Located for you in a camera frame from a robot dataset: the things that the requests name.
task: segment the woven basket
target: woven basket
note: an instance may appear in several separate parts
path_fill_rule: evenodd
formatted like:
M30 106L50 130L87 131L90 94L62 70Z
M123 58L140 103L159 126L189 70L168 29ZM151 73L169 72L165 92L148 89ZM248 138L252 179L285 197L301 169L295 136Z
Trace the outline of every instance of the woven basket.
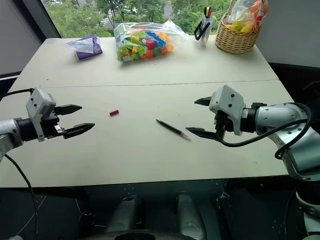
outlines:
M221 50L231 54L243 54L255 45L261 26L255 26L250 33L239 32L226 27L224 19L230 15L235 2L235 0L231 1L228 12L220 20L216 32L215 45Z

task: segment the pen holder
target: pen holder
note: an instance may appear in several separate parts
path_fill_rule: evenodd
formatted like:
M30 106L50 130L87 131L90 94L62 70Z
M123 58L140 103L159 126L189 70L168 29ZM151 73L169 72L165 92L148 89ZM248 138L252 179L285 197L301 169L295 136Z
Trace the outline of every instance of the pen holder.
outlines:
M197 41L200 40L200 44L203 47L207 45L213 21L214 19L212 17L206 17L204 14L202 14L202 20L194 30L195 39Z

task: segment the black cable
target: black cable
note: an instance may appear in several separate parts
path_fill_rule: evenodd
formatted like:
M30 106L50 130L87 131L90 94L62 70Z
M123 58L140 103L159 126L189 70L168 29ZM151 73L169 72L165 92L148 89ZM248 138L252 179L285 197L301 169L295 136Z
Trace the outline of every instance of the black cable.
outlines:
M295 120L295 121L292 121L292 122L289 122L289 123L286 123L282 126L279 126L279 127L276 127L270 131L267 131L259 136L256 136L256 137L253 137L249 140L245 140L245 141L242 141L242 142L236 142L236 143L230 143L230 142L226 142L222 139L221 135L220 134L217 134L216 135L216 139L222 143L223 145L227 146L227 147L230 147L230 148L237 148L237 147L242 147L242 146L245 146L245 145L248 145L248 144L252 144L256 141L259 141L261 139L264 139L266 137L268 137L269 135L271 134L274 134L282 129L285 129L287 127L290 127L292 125L297 125L297 124L302 124L302 123L306 123L307 122L307 119L300 119L300 120Z
M286 240L288 240L288 218L289 218L289 208L291 206L292 201L295 199L294 197L296 196L296 191L294 190L291 192L288 201L286 202L285 205L285 211L284 211L284 219L283 219L283 226L284 226L284 237Z
M4 97L7 97L7 96L10 96L10 95L14 95L14 94L21 94L21 93L30 93L30 94L32 94L34 90L35 90L34 88L27 88L27 89L18 90L18 91L7 92L5 94L0 95L0 99L2 99Z
M38 218L38 209L37 209L37 204L36 204L36 197L35 197L35 193L34 190L28 180L28 178L26 177L26 175L24 174L24 172L21 170L21 168L19 167L19 165L15 162L15 160L13 160L10 156L8 156L7 154L4 155L15 167L16 169L19 171L19 173L21 174L21 176L23 177L23 179L25 180L26 184L28 185L29 191L31 193L31 197L32 197L32 201L33 201L33 207L34 207L34 216L35 216L35 220L34 220L34 226L35 226L35 240L38 239L38 234L39 234L39 218Z
M297 136L295 136L294 139L292 139L290 142L288 142L287 144L280 147L275 152L274 157L279 160L282 159L282 155L283 155L284 151L286 149L290 148L296 142L298 142L306 134L306 132L309 130L309 127L311 125L312 113L310 111L310 108L308 106L306 106L302 103L298 103L298 102L292 102L291 104L297 105L298 107L302 108L305 111L305 113L307 115L307 121L306 121L306 124L304 125L304 128L302 129L302 131Z

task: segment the window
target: window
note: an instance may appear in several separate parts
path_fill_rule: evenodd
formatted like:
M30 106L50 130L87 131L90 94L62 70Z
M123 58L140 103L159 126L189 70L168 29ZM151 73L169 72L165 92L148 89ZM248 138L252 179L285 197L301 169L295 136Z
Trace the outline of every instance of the window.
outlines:
M126 22L164 23L173 20L193 35L204 7L212 6L215 33L230 0L41 0L63 38L90 34L112 37L114 28Z

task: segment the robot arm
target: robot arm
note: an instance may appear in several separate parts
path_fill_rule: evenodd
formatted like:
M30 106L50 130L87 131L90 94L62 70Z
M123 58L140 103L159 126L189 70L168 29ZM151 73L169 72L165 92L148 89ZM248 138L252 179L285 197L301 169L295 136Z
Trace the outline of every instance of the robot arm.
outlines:
M90 130L94 123L83 123L70 129L58 125L58 115L74 113L82 109L77 105L56 106L54 98L35 88L26 104L29 118L0 120L0 161L11 149L20 147L25 141L39 142L58 136L68 139Z
M310 127L311 113L300 103L282 103L267 106L253 103L246 108L243 97L227 85L219 88L212 97L194 103L208 106L215 113L216 132L203 128L187 127L193 134L212 139L227 147L241 147L264 137L277 146L275 157L282 159L293 179L299 205L304 211L308 232L320 232L320 135ZM224 141L225 132L257 133L257 137L239 143Z

